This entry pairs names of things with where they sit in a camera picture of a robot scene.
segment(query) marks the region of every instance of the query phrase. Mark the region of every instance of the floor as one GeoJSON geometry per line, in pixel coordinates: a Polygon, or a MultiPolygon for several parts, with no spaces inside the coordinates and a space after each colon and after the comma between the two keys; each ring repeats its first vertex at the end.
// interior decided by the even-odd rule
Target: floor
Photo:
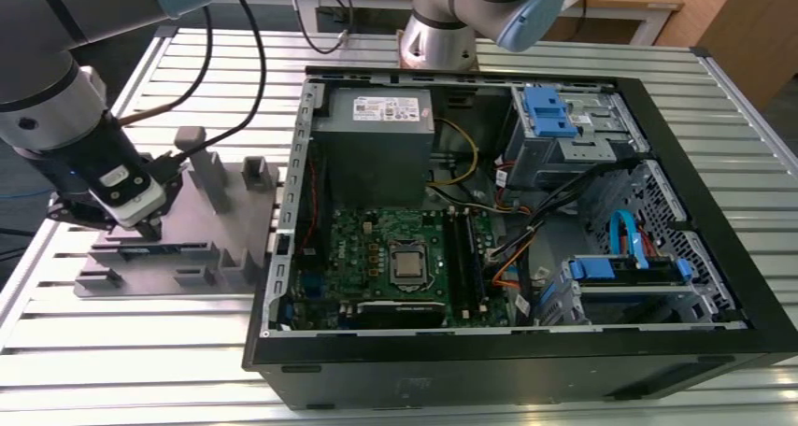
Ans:
{"type": "MultiPolygon", "coordinates": [[[[271,31],[295,31],[295,15],[288,7],[253,7],[259,28],[271,31]]],[[[240,8],[234,5],[212,7],[217,29],[245,29],[240,8]]],[[[404,27],[407,14],[388,10],[357,11],[356,32],[364,34],[391,34],[404,27]]],[[[178,21],[181,27],[202,27],[201,15],[189,14],[178,21]]],[[[323,32],[340,31],[340,20],[335,13],[319,13],[319,28],[323,32]]],[[[108,87],[108,101],[116,99],[126,78],[141,58],[157,26],[149,26],[74,51],[80,64],[93,66],[108,87]]],[[[782,90],[764,111],[764,117],[778,134],[798,153],[798,79],[782,90]]],[[[0,228],[34,231],[44,218],[48,195],[8,198],[10,194],[37,192],[48,187],[44,178],[13,153],[9,146],[0,143],[0,228]]],[[[0,235],[0,287],[10,275],[17,262],[14,254],[4,250],[18,249],[28,243],[21,236],[0,235]]]]}

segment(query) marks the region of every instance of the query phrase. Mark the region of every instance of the screw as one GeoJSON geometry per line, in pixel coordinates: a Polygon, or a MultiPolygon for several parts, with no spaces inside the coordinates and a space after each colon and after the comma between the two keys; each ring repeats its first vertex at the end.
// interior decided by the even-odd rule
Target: screw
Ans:
{"type": "Polygon", "coordinates": [[[16,125],[22,130],[33,130],[36,127],[38,127],[38,121],[32,118],[20,118],[20,120],[16,122],[16,125]]]}

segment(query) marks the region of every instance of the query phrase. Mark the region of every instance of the green motherboard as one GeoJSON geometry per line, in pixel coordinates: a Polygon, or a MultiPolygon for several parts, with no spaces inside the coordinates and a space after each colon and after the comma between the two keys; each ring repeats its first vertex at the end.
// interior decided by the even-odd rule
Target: green motherboard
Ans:
{"type": "Polygon", "coordinates": [[[379,301],[444,305],[445,327],[505,324],[503,293],[488,291],[483,280],[484,253],[495,247],[484,212],[336,210],[329,242],[325,270],[305,270],[295,279],[296,328],[347,329],[356,304],[379,301]],[[457,235],[468,237],[457,241],[455,217],[467,222],[457,235]],[[475,252],[465,272],[449,268],[464,258],[452,242],[463,241],[475,252]]]}

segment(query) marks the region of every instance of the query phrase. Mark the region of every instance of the power supply label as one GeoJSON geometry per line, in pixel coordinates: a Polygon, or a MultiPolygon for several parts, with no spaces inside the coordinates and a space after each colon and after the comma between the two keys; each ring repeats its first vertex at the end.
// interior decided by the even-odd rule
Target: power supply label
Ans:
{"type": "Polygon", "coordinates": [[[357,97],[353,100],[352,119],[417,122],[419,100],[415,97],[357,97]]]}

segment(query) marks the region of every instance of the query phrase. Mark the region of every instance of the yellow cable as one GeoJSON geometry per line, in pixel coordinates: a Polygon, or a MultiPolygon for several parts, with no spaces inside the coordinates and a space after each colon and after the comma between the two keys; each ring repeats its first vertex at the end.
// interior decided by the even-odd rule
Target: yellow cable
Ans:
{"type": "Polygon", "coordinates": [[[463,138],[468,142],[468,145],[471,146],[471,152],[473,153],[473,159],[471,160],[471,167],[468,167],[468,170],[465,171],[464,174],[461,174],[459,177],[456,177],[456,178],[453,178],[451,180],[431,181],[427,184],[428,186],[453,185],[459,181],[463,181],[468,177],[471,177],[471,174],[473,174],[473,172],[476,172],[476,164],[477,164],[477,161],[479,161],[479,149],[476,148],[476,143],[473,142],[473,139],[471,138],[471,136],[468,136],[468,134],[465,133],[465,130],[463,130],[463,128],[457,124],[455,124],[449,120],[444,120],[443,118],[435,118],[435,120],[437,122],[441,122],[443,124],[445,124],[448,127],[451,127],[453,130],[456,130],[460,133],[460,135],[463,136],[463,138]]]}

